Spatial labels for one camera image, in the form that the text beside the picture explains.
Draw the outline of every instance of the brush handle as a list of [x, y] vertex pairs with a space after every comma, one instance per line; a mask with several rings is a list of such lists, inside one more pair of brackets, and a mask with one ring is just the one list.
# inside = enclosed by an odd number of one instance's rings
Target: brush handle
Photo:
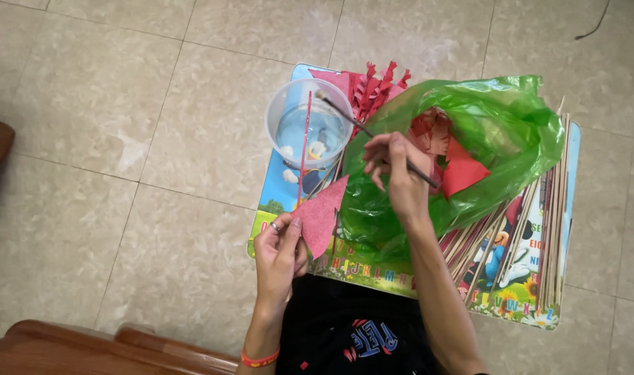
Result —
[[[354, 124], [354, 126], [356, 126], [357, 128], [359, 128], [359, 130], [361, 130], [361, 132], [364, 132], [368, 137], [373, 138], [375, 135], [373, 133], [370, 132], [370, 130], [366, 129], [361, 123], [359, 123], [358, 121], [356, 121], [352, 116], [348, 115], [345, 113], [345, 111], [343, 111], [342, 109], [340, 109], [340, 107], [336, 106], [331, 99], [329, 98], [321, 98], [321, 100], [325, 101], [326, 104], [328, 104], [329, 106], [331, 106], [331, 108], [335, 109], [336, 111], [338, 111], [338, 113], [342, 116], [345, 117], [349, 122], [351, 122], [352, 124]], [[435, 181], [433, 181], [429, 176], [427, 176], [426, 174], [424, 174], [423, 172], [421, 172], [421, 170], [415, 166], [411, 161], [407, 160], [407, 169], [409, 169], [410, 171], [414, 172], [416, 175], [418, 175], [419, 177], [421, 177], [421, 179], [425, 182], [427, 182], [430, 186], [432, 186], [433, 188], [438, 188], [438, 184], [435, 183]]]

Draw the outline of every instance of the plastic container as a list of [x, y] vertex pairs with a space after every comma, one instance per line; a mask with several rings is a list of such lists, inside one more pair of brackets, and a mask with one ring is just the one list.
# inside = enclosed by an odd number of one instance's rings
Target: plastic container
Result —
[[347, 114], [352, 106], [342, 91], [327, 81], [304, 78], [291, 81], [275, 92], [265, 115], [265, 129], [273, 148], [292, 167], [301, 167], [305, 136], [305, 117], [310, 91], [310, 122], [305, 150], [305, 166], [315, 169], [327, 166], [345, 148], [352, 136], [353, 125], [315, 94], [323, 90], [331, 101]]

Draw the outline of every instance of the red wristband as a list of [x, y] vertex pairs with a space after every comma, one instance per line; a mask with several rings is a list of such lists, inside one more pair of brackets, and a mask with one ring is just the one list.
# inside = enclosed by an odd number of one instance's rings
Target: red wristband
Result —
[[243, 350], [240, 352], [240, 361], [243, 362], [243, 364], [247, 367], [252, 367], [252, 368], [256, 368], [256, 367], [264, 367], [267, 366], [271, 363], [273, 363], [275, 360], [278, 359], [279, 356], [279, 346], [278, 346], [278, 351], [271, 354], [270, 356], [263, 358], [261, 360], [251, 360], [248, 357], [246, 357], [245, 355], [245, 348], [243, 348]]

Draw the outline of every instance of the water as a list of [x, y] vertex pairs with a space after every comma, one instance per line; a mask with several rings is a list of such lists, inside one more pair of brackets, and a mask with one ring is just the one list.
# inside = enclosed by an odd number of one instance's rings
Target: water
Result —
[[[280, 148], [289, 146], [293, 151], [294, 159], [301, 159], [303, 152], [303, 140], [305, 136], [305, 116], [307, 104], [288, 110], [279, 120], [278, 132], [275, 142]], [[307, 149], [312, 151], [310, 155], [306, 150], [305, 159], [315, 159], [315, 156], [326, 158], [337, 150], [345, 142], [343, 119], [329, 106], [323, 103], [312, 102], [310, 107], [310, 123], [307, 129]]]

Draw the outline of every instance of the tiled floor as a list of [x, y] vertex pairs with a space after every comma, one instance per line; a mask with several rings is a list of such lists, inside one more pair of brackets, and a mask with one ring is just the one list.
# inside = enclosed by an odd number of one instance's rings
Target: tiled floor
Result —
[[560, 327], [473, 316], [495, 374], [634, 374], [634, 0], [0, 1], [0, 336], [122, 322], [236, 354], [293, 64], [538, 73], [583, 129]]

